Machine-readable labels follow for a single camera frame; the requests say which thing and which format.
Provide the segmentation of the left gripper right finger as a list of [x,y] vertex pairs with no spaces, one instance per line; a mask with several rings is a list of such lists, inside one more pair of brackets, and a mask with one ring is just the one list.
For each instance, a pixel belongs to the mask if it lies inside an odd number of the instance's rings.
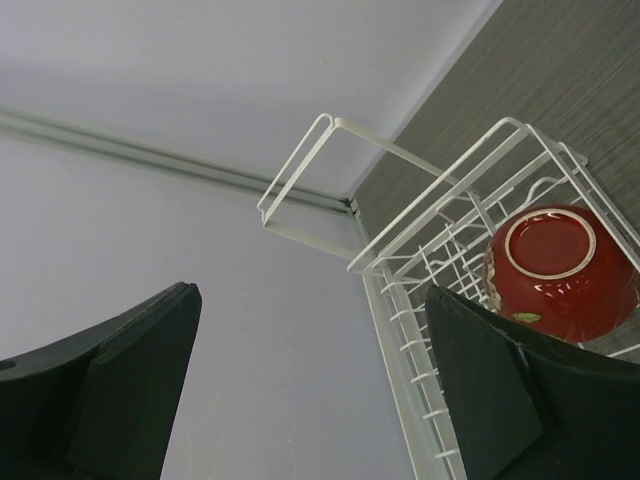
[[470,479],[636,479],[639,367],[432,286],[429,336]]

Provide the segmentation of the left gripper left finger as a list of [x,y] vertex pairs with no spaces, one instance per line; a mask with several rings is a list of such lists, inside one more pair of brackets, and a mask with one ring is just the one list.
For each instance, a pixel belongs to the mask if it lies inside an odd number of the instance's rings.
[[180,282],[2,360],[2,478],[160,478],[201,309]]

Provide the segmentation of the red patterned cup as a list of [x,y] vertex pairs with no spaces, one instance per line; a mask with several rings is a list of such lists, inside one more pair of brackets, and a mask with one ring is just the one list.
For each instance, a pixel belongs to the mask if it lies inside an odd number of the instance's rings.
[[603,337],[639,305],[639,272],[589,209],[543,205],[511,216],[489,241],[483,284],[490,310],[579,343]]

